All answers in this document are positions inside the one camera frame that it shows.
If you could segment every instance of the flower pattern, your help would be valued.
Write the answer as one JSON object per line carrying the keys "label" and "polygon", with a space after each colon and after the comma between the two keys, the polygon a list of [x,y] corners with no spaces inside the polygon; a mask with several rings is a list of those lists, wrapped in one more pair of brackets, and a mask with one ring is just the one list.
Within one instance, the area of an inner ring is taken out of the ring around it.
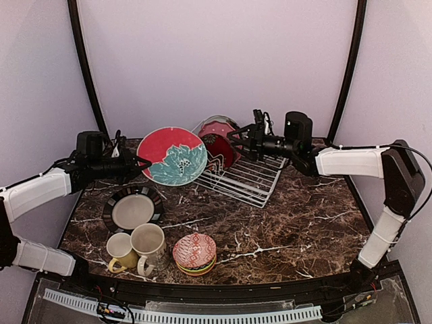
{"label": "flower pattern", "polygon": [[190,149],[186,145],[171,146],[163,162],[149,167],[153,181],[166,186],[182,186],[194,181],[204,171],[207,151],[201,144]]}

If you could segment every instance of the mug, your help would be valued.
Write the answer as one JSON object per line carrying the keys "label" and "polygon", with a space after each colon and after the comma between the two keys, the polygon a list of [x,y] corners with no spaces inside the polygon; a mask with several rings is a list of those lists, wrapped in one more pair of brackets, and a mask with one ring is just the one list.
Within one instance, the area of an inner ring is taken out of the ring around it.
{"label": "mug", "polygon": [[[126,233],[112,235],[107,242],[107,252],[113,257],[108,265],[108,270],[112,273],[119,273],[126,269],[135,268],[138,264],[139,256],[132,248],[130,236]],[[114,269],[116,263],[119,263],[121,267]]]}
{"label": "mug", "polygon": [[139,225],[130,236],[130,244],[141,256],[137,265],[139,275],[148,277],[153,270],[162,271],[168,267],[169,254],[166,253],[165,234],[158,225]]}

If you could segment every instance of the yellow mug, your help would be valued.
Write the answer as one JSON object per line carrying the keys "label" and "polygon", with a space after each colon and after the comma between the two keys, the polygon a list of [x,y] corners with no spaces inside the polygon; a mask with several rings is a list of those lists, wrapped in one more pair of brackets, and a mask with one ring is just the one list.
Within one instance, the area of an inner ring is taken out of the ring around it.
{"label": "yellow mug", "polygon": [[[132,248],[130,236],[126,233],[112,235],[107,242],[107,252],[113,257],[108,264],[108,270],[112,273],[135,268],[138,264],[139,256]],[[120,264],[120,268],[114,268],[116,263]]]}

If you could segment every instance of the brown marble countertop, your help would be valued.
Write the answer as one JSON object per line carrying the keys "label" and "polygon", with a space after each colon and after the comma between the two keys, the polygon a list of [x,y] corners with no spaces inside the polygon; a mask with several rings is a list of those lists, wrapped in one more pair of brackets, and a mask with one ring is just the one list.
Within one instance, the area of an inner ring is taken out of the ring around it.
{"label": "brown marble countertop", "polygon": [[[129,140],[136,148],[139,140]],[[199,232],[217,245],[217,264],[201,277],[181,273],[171,257],[162,273],[146,279],[136,269],[112,274],[105,245],[112,235],[102,220],[109,198],[126,186],[144,185],[161,196],[169,250],[183,236]],[[195,183],[161,186],[140,175],[125,186],[97,181],[87,188],[61,248],[85,258],[98,275],[166,284],[264,284],[347,272],[369,236],[366,223],[343,178],[308,178],[283,170],[265,208],[252,207]]]}

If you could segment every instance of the yellow mug handle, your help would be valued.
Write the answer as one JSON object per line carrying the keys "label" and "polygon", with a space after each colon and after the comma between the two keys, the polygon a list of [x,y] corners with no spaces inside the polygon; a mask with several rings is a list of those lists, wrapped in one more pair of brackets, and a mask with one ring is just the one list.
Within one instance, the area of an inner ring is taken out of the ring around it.
{"label": "yellow mug handle", "polygon": [[109,261],[108,269],[110,270],[110,272],[119,273],[119,272],[125,271],[127,269],[127,267],[123,267],[123,266],[121,266],[119,269],[114,269],[114,264],[116,262],[119,262],[119,260],[116,258],[112,258],[112,260]]}

